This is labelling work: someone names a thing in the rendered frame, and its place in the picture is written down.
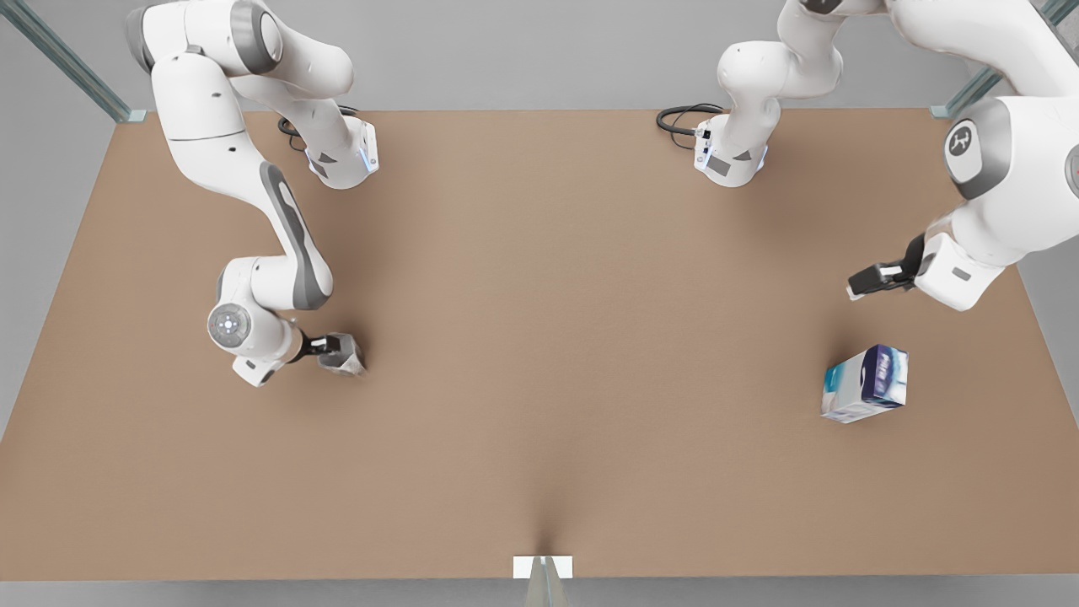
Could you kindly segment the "blue and white carton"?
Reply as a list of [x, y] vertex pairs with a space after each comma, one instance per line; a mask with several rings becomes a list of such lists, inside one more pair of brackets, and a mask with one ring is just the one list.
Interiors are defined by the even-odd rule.
[[905, 406], [910, 355], [891, 346], [871, 346], [824, 376], [821, 416], [852, 423]]

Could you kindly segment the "small grey box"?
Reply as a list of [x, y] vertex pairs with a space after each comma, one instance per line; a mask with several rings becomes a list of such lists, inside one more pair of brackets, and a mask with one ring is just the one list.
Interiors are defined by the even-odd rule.
[[356, 377], [366, 372], [361, 348], [350, 334], [329, 333], [320, 337], [319, 367], [336, 375]]

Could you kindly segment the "silver frame post with white foot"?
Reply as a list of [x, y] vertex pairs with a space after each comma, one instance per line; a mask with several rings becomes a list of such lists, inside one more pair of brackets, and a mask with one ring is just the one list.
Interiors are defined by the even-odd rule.
[[513, 579], [525, 577], [525, 607], [571, 607], [562, 580], [573, 577], [573, 557], [514, 556]]

